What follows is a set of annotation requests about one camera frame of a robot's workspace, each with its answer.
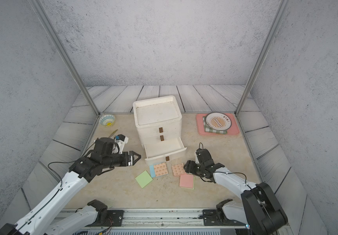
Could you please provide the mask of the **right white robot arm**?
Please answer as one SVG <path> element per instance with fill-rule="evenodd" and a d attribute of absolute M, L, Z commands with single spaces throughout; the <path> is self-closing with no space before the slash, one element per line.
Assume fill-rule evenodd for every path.
<path fill-rule="evenodd" d="M 289 220 L 272 188 L 267 183 L 255 184 L 241 172 L 231 172 L 221 163 L 215 163 L 210 152 L 199 148 L 195 160 L 184 165 L 188 174 L 200 177 L 206 183 L 221 185 L 238 196 L 242 204 L 232 199 L 220 202 L 213 214 L 204 213 L 205 224 L 216 222 L 227 226 L 233 222 L 244 224 L 252 235 L 272 235 Z"/>

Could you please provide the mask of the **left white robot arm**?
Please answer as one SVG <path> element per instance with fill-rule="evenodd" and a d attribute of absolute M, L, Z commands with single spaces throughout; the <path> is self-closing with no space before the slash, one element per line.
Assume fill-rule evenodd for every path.
<path fill-rule="evenodd" d="M 6 223 L 0 235 L 71 235 L 86 226 L 111 228 L 115 222 L 108 207 L 98 200 L 90 201 L 73 215 L 53 223 L 68 202 L 95 177 L 116 167 L 135 165 L 141 155 L 124 151 L 128 137 L 97 138 L 86 154 L 73 161 L 57 186 L 27 215 L 15 224 Z"/>

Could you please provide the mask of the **blue sticky note pad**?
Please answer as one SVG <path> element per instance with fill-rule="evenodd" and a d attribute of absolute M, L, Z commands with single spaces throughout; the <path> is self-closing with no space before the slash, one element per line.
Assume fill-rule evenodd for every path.
<path fill-rule="evenodd" d="M 150 165 L 150 166 L 149 166 L 149 171 L 150 171 L 150 176 L 151 176 L 152 178 L 156 177 L 154 165 Z"/>

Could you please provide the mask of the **green sticky note pad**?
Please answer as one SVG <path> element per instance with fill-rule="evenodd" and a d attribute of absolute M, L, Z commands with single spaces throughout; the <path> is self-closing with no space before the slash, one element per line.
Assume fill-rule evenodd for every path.
<path fill-rule="evenodd" d="M 149 183 L 153 181 L 152 177 L 147 171 L 142 172 L 139 174 L 135 180 L 139 184 L 139 186 L 143 189 L 145 186 L 147 186 Z"/>

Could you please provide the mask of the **orange patterned sticky pad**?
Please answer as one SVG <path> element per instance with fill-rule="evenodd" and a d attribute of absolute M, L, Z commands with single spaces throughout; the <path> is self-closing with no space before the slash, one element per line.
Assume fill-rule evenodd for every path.
<path fill-rule="evenodd" d="M 155 164 L 153 166 L 155 177 L 160 177 L 169 174 L 166 163 Z"/>

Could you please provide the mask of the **white three-drawer cabinet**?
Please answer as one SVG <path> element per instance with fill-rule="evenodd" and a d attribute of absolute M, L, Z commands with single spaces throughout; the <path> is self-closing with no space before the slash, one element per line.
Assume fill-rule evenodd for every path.
<path fill-rule="evenodd" d="M 175 96 L 138 100 L 133 114 L 142 146 L 181 137 L 182 113 Z"/>

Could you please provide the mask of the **silver table knife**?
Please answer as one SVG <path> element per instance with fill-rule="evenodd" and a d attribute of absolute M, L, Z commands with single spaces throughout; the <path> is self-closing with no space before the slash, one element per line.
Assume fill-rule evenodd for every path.
<path fill-rule="evenodd" d="M 113 132 L 109 135 L 108 138 L 112 138 L 112 137 L 116 134 L 117 131 L 118 131 L 118 129 L 116 129 L 115 131 L 113 131 Z"/>

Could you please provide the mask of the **green checkered cloth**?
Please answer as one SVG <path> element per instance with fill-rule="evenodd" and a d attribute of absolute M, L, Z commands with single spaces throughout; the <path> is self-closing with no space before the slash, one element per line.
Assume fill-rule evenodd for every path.
<path fill-rule="evenodd" d="M 214 134 L 227 134 L 227 131 L 220 131 L 220 130 L 215 130 L 212 129 L 207 123 L 206 123 L 206 117 L 202 117 L 203 120 L 203 126 L 204 126 L 204 131 L 206 133 L 214 133 Z"/>

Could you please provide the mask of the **yellow blue patterned bowl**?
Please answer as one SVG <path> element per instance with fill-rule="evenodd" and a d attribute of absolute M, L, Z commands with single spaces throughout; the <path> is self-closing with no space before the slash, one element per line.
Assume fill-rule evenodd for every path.
<path fill-rule="evenodd" d="M 99 118 L 99 124 L 102 126 L 112 126 L 116 121 L 116 117 L 112 114 L 105 114 Z"/>

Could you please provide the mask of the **orange patterned plate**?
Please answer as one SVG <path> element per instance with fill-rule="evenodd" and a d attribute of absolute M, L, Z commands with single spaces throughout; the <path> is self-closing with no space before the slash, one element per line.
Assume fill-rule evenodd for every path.
<path fill-rule="evenodd" d="M 227 131 L 232 126 L 229 116 L 220 112 L 212 112 L 206 116 L 206 123 L 215 130 Z"/>

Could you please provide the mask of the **pink tray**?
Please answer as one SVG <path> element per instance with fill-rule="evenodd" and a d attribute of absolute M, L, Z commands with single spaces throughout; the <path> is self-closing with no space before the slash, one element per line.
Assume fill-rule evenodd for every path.
<path fill-rule="evenodd" d="M 197 114 L 196 124 L 199 135 L 238 135 L 240 133 L 235 116 L 231 113 L 212 112 Z"/>

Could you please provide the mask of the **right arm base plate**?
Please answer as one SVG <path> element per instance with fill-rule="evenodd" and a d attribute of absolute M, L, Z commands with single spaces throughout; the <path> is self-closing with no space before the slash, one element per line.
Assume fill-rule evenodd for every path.
<path fill-rule="evenodd" d="M 240 221 L 227 219 L 221 210 L 203 210 L 198 219 L 203 220 L 204 226 L 245 226 Z"/>

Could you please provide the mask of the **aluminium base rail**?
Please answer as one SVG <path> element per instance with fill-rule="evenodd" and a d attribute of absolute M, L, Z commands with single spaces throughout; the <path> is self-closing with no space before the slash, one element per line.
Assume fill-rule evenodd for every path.
<path fill-rule="evenodd" d="M 87 225 L 76 235 L 252 235 L 248 226 L 204 226 L 198 219 L 206 209 L 116 209 L 124 210 L 121 227 Z"/>

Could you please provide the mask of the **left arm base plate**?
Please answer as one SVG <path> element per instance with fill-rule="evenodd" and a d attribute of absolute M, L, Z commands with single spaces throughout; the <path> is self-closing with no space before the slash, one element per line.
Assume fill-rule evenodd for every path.
<path fill-rule="evenodd" d="M 124 210 L 102 210 L 98 212 L 93 225 L 97 227 L 121 227 L 123 216 Z"/>

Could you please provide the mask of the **left aluminium frame post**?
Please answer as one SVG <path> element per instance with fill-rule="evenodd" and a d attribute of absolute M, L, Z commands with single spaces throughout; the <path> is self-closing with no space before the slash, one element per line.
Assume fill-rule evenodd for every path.
<path fill-rule="evenodd" d="M 68 53 L 66 52 L 63 43 L 61 42 L 57 32 L 55 31 L 54 27 L 52 26 L 49 17 L 47 16 L 41 2 L 39 0 L 29 0 L 29 3 L 33 10 L 35 11 L 39 21 L 41 22 L 44 30 L 50 37 L 51 41 L 55 45 L 61 59 L 63 60 L 64 64 L 66 65 L 67 69 L 69 70 L 72 78 L 76 82 L 77 86 L 79 87 L 81 93 L 83 94 L 85 100 L 90 105 L 91 109 L 95 113 L 97 117 L 100 116 L 100 111 L 96 107 L 90 93 L 88 92 L 83 80 L 81 79 L 78 71 L 76 70 L 72 60 L 70 59 Z"/>

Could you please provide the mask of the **aluminium frame post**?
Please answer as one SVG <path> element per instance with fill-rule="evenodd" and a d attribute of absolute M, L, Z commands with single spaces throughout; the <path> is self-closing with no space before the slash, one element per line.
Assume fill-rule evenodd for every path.
<path fill-rule="evenodd" d="M 257 61 L 253 67 L 253 70 L 250 74 L 250 77 L 246 83 L 246 86 L 245 86 L 245 89 L 244 89 L 244 92 L 242 94 L 242 97 L 238 103 L 238 106 L 237 106 L 237 109 L 235 111 L 235 116 L 238 116 L 240 114 L 240 112 L 242 112 L 242 109 L 243 109 L 243 106 L 248 98 L 248 95 L 249 93 L 251 92 L 253 86 L 254 86 L 254 83 L 258 77 L 258 74 L 259 74 L 259 71 L 267 57 L 267 54 L 270 50 L 270 47 L 274 41 L 274 38 L 279 30 L 279 27 L 281 25 L 281 22 L 285 16 L 285 12 L 286 10 L 288 9 L 288 5 L 289 5 L 289 0 L 282 0 L 280 2 L 280 5 L 279 5 L 279 8 L 277 10 L 277 13 L 274 17 L 274 20 L 273 20 L 273 23 L 270 27 L 270 30 L 267 34 L 267 37 L 265 39 L 265 42 L 262 46 L 262 49 L 259 53 L 259 56 L 257 58 Z"/>
<path fill-rule="evenodd" d="M 79 87 L 81 93 L 83 94 L 85 100 L 90 105 L 91 109 L 95 113 L 97 117 L 100 116 L 100 111 L 96 107 L 90 93 L 88 92 L 83 80 L 81 79 L 78 71 L 76 70 L 72 60 L 70 59 L 68 53 L 66 52 L 63 43 L 61 42 L 57 32 L 55 31 L 54 27 L 52 26 L 49 17 L 47 16 L 41 2 L 39 0 L 29 0 L 29 3 L 33 10 L 35 11 L 39 21 L 41 22 L 44 30 L 50 37 L 51 41 L 55 45 L 61 59 L 63 60 L 64 64 L 66 65 L 67 69 L 69 70 L 72 78 L 76 82 L 77 86 Z"/>

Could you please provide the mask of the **right aluminium frame post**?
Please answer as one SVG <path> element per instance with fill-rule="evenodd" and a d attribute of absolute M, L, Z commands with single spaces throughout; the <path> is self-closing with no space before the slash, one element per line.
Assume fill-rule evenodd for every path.
<path fill-rule="evenodd" d="M 273 23 L 270 27 L 270 30 L 267 34 L 267 37 L 265 39 L 265 42 L 262 46 L 262 49 L 259 53 L 259 56 L 257 58 L 257 61 L 253 67 L 253 70 L 250 74 L 250 77 L 246 83 L 246 86 L 245 86 L 245 89 L 244 89 L 244 92 L 242 94 L 242 97 L 238 103 L 238 106 L 237 106 L 237 109 L 235 111 L 235 116 L 238 116 L 240 114 L 240 112 L 242 112 L 242 109 L 243 109 L 243 106 L 248 98 L 248 95 L 249 93 L 251 92 L 253 86 L 254 86 L 254 83 L 258 77 L 258 74 L 259 74 L 259 71 L 267 57 L 267 54 L 270 50 L 270 47 L 274 41 L 274 38 L 279 30 L 279 27 L 281 25 L 281 22 L 285 16 L 285 12 L 286 10 L 288 9 L 288 5 L 289 5 L 289 0 L 282 0 L 280 2 L 280 5 L 279 5 L 279 8 L 277 10 L 277 13 L 274 17 L 274 20 L 273 20 Z"/>

